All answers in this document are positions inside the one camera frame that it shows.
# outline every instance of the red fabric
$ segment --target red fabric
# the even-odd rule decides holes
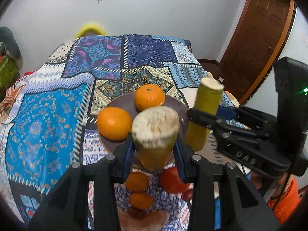
[[[23,76],[25,76],[25,75],[29,75],[29,74],[32,74],[34,71],[30,71],[30,72],[25,72],[25,74],[23,75]]]
[[[297,181],[293,179],[287,192],[284,193],[276,208],[274,209],[274,214],[280,224],[283,224],[289,218],[292,212],[296,209],[299,202],[300,199],[297,191]],[[267,202],[267,205],[272,209],[275,203],[276,199],[270,199]]]

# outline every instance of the orange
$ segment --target orange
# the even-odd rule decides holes
[[[152,206],[152,197],[144,193],[133,193],[131,194],[129,201],[131,205],[135,208],[146,210]]]
[[[162,89],[154,84],[143,85],[135,92],[135,105],[140,111],[161,106],[165,103],[165,99]]]
[[[106,139],[124,140],[131,131],[131,116],[117,107],[106,107],[97,116],[97,128]]]
[[[132,172],[126,179],[125,185],[133,192],[142,192],[149,186],[149,179],[144,173]]]

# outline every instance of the red fruit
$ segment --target red fruit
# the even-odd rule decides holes
[[[193,198],[193,188],[190,188],[189,190],[183,192],[182,194],[182,200],[188,201]]]
[[[160,176],[163,188],[172,194],[180,194],[189,188],[189,183],[183,183],[176,167],[164,170]]]

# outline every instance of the plate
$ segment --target plate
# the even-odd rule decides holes
[[[180,122],[179,134],[182,138],[184,138],[184,135],[188,127],[188,118],[186,116],[188,108],[183,103],[179,102],[177,99],[168,95],[165,96],[166,96],[166,101],[164,105],[173,108],[179,115],[179,122]],[[131,118],[134,119],[135,116],[139,113],[139,110],[136,109],[134,105],[134,97],[135,93],[127,93],[125,95],[119,96],[118,98],[114,99],[111,103],[107,105],[107,107],[118,107],[124,109],[127,113],[129,113]],[[100,132],[99,132],[99,137],[104,147],[109,153],[113,153],[116,146],[124,143],[124,141],[115,142],[108,140],[104,138],[100,134]],[[174,162],[174,156],[173,152],[171,152],[171,155],[169,156],[166,165],[169,165],[173,162]],[[145,170],[145,168],[139,162],[137,153],[134,154],[133,166]]]

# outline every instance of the patchwork tablecloth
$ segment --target patchwork tablecloth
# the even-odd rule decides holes
[[[107,155],[98,137],[96,118],[113,99],[151,83],[187,107],[193,106],[200,79],[207,74],[189,44],[158,36],[82,37],[61,44],[28,77],[0,124],[0,189],[20,221],[28,225],[74,161],[86,165]],[[24,84],[20,79],[13,89]],[[233,106],[224,92],[221,105]],[[224,163],[214,137],[209,138],[203,155]],[[154,200],[150,211],[165,209],[170,213],[163,230],[186,230],[186,203],[179,195],[164,191],[157,174],[149,177],[147,193]],[[115,185],[115,191],[117,205],[125,210],[130,192],[123,185]],[[93,183],[88,203],[93,216]],[[93,228],[92,216],[89,226]]]

